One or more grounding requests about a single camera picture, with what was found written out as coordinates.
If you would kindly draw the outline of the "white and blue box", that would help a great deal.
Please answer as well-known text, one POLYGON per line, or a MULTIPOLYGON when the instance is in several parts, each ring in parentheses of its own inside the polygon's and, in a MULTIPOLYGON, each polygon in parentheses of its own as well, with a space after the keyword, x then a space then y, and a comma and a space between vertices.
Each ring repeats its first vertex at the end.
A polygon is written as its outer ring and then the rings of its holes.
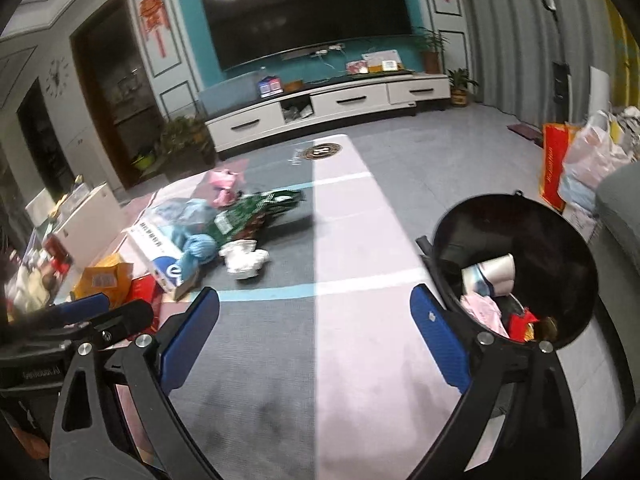
POLYGON ((180 300, 198 280, 200 264, 153 223, 140 220, 126 229, 128 242, 171 300, 180 300))

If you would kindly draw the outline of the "white tissue paper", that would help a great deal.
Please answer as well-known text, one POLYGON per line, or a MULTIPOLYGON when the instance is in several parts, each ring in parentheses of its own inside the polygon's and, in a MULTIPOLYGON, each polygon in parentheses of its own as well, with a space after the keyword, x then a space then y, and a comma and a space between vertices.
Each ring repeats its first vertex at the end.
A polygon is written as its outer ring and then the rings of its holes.
POLYGON ((256 278, 270 260, 269 252, 257 247, 256 240, 234 240, 219 251, 228 273, 237 281, 256 278))

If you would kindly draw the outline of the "white TV cabinet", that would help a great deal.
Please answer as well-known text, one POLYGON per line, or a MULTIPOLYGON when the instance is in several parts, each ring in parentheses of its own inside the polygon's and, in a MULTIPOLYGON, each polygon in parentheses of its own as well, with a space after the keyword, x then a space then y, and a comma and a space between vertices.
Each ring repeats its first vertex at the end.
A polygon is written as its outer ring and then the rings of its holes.
POLYGON ((387 75, 274 96, 209 119, 206 127, 217 151, 225 152, 297 129, 449 99, 445 75, 387 75))

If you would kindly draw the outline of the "pink plastic bag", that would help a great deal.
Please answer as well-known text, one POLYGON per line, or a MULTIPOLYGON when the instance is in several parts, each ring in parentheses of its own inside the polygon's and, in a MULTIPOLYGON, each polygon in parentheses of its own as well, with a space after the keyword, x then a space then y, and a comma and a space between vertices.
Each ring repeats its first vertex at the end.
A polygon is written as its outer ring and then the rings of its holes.
POLYGON ((561 182, 595 191, 617 169, 632 161, 611 136, 611 115, 598 110, 575 134, 563 159, 561 182))

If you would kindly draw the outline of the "grey sofa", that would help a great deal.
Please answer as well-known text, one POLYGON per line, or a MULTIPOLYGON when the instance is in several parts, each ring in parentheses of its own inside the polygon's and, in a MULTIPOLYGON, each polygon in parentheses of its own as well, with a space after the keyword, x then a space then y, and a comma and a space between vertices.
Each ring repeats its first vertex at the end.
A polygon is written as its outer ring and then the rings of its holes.
POLYGON ((598 225, 589 243, 600 297, 620 336, 634 388, 639 387, 639 185, 638 162, 599 184, 598 225))

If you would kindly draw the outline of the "red gift bag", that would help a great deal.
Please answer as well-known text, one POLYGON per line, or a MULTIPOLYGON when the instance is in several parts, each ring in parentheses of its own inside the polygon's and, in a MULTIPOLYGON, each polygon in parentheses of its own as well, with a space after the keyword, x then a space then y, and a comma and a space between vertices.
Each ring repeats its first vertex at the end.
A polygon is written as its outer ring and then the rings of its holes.
POLYGON ((564 200, 558 188, 563 172, 563 160, 568 147, 576 136, 578 126, 564 124, 544 124, 542 128, 542 167, 539 179, 539 195, 554 210, 562 212, 564 200))

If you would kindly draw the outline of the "blue box on cabinet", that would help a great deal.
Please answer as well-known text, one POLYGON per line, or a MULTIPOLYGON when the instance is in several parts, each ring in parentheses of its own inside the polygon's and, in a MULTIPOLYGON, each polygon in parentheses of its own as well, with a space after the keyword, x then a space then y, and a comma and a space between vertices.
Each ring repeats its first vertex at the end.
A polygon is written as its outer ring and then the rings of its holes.
POLYGON ((265 76, 258 81, 258 91, 263 99, 282 93, 281 79, 277 76, 265 76))

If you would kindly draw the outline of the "large black television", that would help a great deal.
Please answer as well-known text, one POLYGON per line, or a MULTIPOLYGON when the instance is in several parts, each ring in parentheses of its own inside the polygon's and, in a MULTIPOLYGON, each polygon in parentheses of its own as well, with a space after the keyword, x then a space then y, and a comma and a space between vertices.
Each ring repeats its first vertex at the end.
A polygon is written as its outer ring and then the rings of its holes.
POLYGON ((406 0, 202 0, 221 68, 334 41, 412 32, 406 0))

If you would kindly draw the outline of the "potted plant by door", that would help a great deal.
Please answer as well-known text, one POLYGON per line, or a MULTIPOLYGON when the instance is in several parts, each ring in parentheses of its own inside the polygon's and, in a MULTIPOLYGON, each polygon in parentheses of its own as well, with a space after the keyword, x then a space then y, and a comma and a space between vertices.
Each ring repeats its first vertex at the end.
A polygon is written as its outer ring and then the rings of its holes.
POLYGON ((213 168, 218 162, 213 138, 204 120, 196 116, 168 120, 154 150, 155 162, 142 172, 143 177, 163 174, 172 182, 213 168))

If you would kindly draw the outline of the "yellow potato chip bag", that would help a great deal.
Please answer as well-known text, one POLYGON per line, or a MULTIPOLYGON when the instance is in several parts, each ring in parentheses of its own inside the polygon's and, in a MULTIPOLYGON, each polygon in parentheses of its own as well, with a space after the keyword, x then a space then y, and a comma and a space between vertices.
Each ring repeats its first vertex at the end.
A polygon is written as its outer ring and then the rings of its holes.
POLYGON ((100 260, 95 266, 82 271, 79 281, 72 289, 74 299, 103 294, 110 308, 120 307, 126 300, 132 282, 134 265, 126 262, 117 252, 100 260))

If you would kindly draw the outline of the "white framed card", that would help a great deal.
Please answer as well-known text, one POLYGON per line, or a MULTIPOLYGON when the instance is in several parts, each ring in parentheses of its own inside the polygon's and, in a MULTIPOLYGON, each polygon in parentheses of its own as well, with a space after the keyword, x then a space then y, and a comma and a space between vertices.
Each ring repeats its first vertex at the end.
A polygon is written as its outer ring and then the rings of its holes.
POLYGON ((384 50, 361 55, 370 73, 398 72, 405 68, 397 50, 384 50))

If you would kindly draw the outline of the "tall potted plant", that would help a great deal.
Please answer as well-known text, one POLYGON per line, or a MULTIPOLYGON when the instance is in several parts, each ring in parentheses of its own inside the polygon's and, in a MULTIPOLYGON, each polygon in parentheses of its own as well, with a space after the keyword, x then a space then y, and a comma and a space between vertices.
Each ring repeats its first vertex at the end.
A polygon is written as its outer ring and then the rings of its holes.
POLYGON ((424 72, 427 74, 442 74, 444 72, 444 53, 447 39, 440 32, 426 27, 415 27, 412 38, 420 57, 424 72))

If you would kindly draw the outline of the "white storage box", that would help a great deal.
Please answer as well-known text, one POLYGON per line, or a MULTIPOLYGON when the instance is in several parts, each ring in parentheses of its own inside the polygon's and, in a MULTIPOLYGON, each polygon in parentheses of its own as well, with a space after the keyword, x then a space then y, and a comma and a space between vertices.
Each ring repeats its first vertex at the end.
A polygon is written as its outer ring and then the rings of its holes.
POLYGON ((78 268, 91 266, 127 226, 126 214, 107 183, 88 197, 57 226, 53 234, 78 268))

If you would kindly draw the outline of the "green snack bag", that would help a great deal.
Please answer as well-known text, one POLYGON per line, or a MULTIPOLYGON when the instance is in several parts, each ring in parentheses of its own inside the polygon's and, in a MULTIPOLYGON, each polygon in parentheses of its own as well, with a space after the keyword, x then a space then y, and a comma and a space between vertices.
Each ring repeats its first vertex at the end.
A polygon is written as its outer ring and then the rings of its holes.
POLYGON ((248 240, 270 219, 286 214, 305 200, 302 191, 273 190, 244 194, 227 209, 219 211, 204 229, 219 247, 234 240, 248 240))

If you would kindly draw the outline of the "pink crumpled wrapper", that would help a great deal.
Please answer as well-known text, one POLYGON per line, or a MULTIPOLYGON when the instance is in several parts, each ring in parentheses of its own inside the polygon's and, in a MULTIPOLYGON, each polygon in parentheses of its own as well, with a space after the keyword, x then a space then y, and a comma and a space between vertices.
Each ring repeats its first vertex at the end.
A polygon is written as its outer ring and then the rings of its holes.
POLYGON ((229 169, 212 170, 208 174, 208 182, 216 191, 213 206, 217 209, 232 206, 242 195, 244 184, 242 172, 229 169))

